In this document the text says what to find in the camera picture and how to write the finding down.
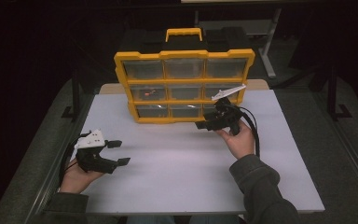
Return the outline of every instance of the person's left hand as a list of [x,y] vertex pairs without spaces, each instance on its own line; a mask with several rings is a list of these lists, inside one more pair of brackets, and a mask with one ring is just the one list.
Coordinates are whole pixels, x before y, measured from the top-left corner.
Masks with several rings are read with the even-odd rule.
[[73,159],[69,162],[68,168],[65,171],[60,192],[81,193],[92,181],[103,175],[104,173],[95,171],[85,172],[77,164],[77,160]]

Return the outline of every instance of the yellow handle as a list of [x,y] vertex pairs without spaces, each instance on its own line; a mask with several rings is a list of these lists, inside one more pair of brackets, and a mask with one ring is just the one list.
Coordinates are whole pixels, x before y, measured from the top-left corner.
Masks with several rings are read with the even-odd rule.
[[170,35],[198,35],[202,41],[202,34],[200,28],[182,28],[182,29],[168,29],[165,35],[165,42],[168,42]]

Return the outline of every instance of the yellow organizer box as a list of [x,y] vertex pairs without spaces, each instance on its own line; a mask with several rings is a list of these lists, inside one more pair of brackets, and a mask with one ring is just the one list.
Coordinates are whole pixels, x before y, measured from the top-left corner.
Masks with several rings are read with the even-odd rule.
[[[205,31],[129,30],[115,55],[116,73],[136,122],[198,121],[219,90],[247,84],[255,59],[240,27]],[[241,103],[245,90],[228,97]]]

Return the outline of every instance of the hand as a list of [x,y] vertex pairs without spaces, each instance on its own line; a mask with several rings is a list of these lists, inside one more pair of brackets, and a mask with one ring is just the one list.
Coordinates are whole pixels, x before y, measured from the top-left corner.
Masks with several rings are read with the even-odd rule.
[[60,187],[60,192],[66,193],[81,193],[89,184],[103,176],[103,173],[88,171],[85,172],[80,168],[76,159],[69,162],[68,168],[65,171],[63,181]]
[[255,138],[252,130],[242,121],[239,120],[240,132],[233,135],[232,132],[227,133],[224,130],[215,131],[225,140],[232,155],[239,160],[240,158],[255,154]]

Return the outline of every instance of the white table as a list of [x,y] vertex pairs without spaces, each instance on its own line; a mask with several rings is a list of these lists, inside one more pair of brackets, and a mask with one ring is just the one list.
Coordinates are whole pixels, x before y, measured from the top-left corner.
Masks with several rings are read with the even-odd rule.
[[[280,173],[282,196],[299,212],[323,211],[274,92],[247,91],[242,106],[256,117],[261,159]],[[235,158],[216,133],[198,130],[192,122],[135,123],[125,94],[95,96],[82,133],[95,129],[101,129],[106,140],[123,142],[105,148],[102,157],[131,160],[84,192],[89,195],[88,213],[244,212],[242,194],[228,171]]]

